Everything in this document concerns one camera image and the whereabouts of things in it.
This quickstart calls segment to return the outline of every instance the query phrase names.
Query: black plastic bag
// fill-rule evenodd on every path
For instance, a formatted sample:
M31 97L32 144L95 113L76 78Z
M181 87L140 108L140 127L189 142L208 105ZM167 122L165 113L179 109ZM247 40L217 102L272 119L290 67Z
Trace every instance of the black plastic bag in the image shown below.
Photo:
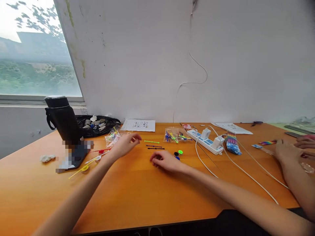
M82 135L84 138L95 138L101 135L108 134L112 128L120 124L120 120L116 118L110 118L108 116L97 116L97 120L104 119L106 123L106 127L102 130L98 130L98 126L96 126L96 129L93 128L83 128L85 125L85 120L91 119L91 115L76 115L76 121L79 124L80 130L82 131Z

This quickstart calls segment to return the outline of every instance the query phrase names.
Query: black thermos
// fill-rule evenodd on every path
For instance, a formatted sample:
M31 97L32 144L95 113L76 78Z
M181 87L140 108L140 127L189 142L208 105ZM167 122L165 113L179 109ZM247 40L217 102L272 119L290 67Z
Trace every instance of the black thermos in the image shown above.
M67 145L77 145L83 140L82 132L76 121L74 111L65 96L47 96L47 123L54 130L57 128L62 140Z

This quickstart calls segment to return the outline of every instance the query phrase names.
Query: thermos strap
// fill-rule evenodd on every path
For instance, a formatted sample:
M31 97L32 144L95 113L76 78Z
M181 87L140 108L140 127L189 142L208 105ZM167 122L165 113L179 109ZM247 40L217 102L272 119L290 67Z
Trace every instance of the thermos strap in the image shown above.
M50 119L50 114L49 114L49 109L48 108L45 108L45 110L46 110L46 120L47 120L47 123L48 123L48 126L49 126L49 128L51 129L51 130L55 130L55 128L56 128L56 125L53 123L53 121Z

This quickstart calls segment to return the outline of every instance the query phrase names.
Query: white paper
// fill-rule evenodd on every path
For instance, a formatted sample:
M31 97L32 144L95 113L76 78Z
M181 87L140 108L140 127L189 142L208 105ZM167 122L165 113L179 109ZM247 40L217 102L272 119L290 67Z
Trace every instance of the white paper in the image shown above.
M120 130L155 132L155 120L125 120Z
M252 132L246 130L246 129L243 129L233 123L211 123L217 127L220 127L222 129L225 129L227 131L230 131L234 134L253 134Z

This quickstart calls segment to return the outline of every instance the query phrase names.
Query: window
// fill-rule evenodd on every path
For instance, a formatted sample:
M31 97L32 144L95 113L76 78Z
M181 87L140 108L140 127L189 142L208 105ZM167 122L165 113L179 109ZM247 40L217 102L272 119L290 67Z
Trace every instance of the window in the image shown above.
M1 99L82 97L53 0L2 0L0 22Z

